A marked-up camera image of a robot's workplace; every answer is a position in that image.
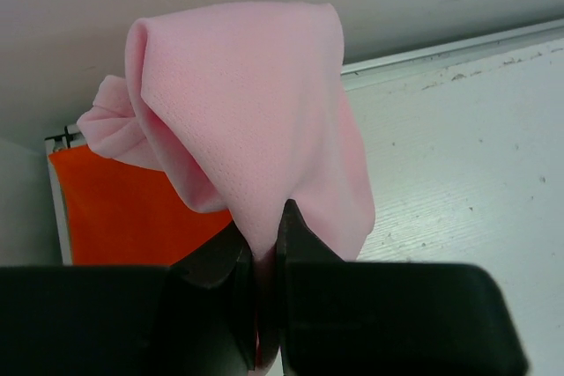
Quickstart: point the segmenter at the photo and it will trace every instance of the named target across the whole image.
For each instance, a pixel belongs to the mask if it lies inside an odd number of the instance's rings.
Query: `orange object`
[[[49,155],[63,189],[74,264],[172,264],[232,220],[200,214],[163,172],[104,159],[87,146]]]

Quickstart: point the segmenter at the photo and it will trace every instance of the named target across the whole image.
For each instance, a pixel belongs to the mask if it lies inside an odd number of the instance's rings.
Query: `scratched white surface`
[[[360,259],[483,266],[531,374],[564,374],[564,40],[349,95],[377,208]]]

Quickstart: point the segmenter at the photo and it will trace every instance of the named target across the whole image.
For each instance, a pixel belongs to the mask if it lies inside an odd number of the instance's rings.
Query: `cloth fold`
[[[141,18],[125,79],[107,77],[78,126],[101,156],[164,171],[192,210],[229,209],[261,266],[288,198],[333,251],[355,259],[375,207],[343,53],[328,4]]]

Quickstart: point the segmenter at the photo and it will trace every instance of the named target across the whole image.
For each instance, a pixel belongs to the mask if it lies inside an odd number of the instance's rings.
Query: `pink fabric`
[[[166,172],[191,209],[228,208],[257,262],[275,244],[288,198],[354,259],[375,207],[340,82],[343,48],[328,4],[142,18],[128,35],[125,79],[106,77],[78,126],[101,156]]]

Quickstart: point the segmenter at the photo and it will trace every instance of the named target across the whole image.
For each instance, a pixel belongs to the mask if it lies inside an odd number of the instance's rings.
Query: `cloth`
[[[328,4],[222,4],[141,18],[127,37],[125,78],[102,82],[78,126],[101,156],[164,171],[192,210],[229,209],[267,301],[286,199],[345,259],[374,225],[364,146],[340,81],[343,53]],[[259,307],[259,332],[268,312]]]
[[[170,265],[232,220],[227,210],[187,208],[162,172],[101,158],[87,146],[49,160],[64,194],[74,264]]]

